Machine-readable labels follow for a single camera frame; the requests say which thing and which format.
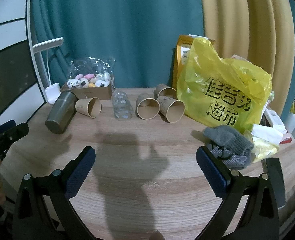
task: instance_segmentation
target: blue gripper pad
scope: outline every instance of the blue gripper pad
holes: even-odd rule
[[[86,146],[79,156],[70,161],[63,169],[62,182],[65,185],[65,197],[67,199],[77,195],[95,162],[95,157],[95,150]]]
[[[227,186],[231,182],[229,169],[223,162],[217,160],[206,146],[201,146],[196,151],[196,161],[209,182],[214,194],[224,199]]]

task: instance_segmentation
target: paper cup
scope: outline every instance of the paper cup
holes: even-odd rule
[[[102,105],[98,98],[86,98],[77,100],[75,109],[80,114],[95,118],[100,114]]]
[[[159,96],[167,96],[169,98],[177,99],[176,90],[174,88],[170,88],[165,84],[159,84],[154,91],[154,95],[156,98]]]
[[[166,96],[158,97],[157,101],[160,103],[161,113],[168,122],[177,122],[183,116],[185,105],[182,101]]]
[[[155,117],[160,111],[160,104],[148,94],[140,94],[136,100],[137,115],[144,119],[149,120]]]

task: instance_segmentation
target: crushed plastic bottle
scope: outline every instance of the crushed plastic bottle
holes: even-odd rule
[[[116,91],[112,96],[112,103],[116,119],[126,121],[132,118],[134,111],[126,93]]]

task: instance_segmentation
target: gray fabric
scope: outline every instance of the gray fabric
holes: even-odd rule
[[[250,150],[246,150],[241,155],[234,154],[225,147],[210,143],[206,146],[215,158],[221,160],[231,170],[242,170],[251,163]]]
[[[245,151],[253,149],[254,145],[241,135],[235,128],[228,125],[219,125],[214,128],[207,127],[204,136],[211,139],[218,146],[224,146],[234,154],[243,155]]]

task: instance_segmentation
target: screw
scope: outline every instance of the screw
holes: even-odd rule
[[[30,179],[30,177],[31,177],[30,174],[25,174],[24,179],[25,179],[25,180],[28,180],[28,179]]]
[[[52,175],[53,176],[58,176],[58,175],[60,175],[61,174],[61,170],[54,170],[53,172],[52,172]]]
[[[263,174],[262,174],[262,178],[263,178],[263,179],[268,179],[268,175],[267,175],[266,173],[263,173]]]
[[[237,176],[239,176],[239,172],[238,171],[236,171],[236,170],[232,170],[231,171],[231,174],[234,176],[234,177],[237,177]]]

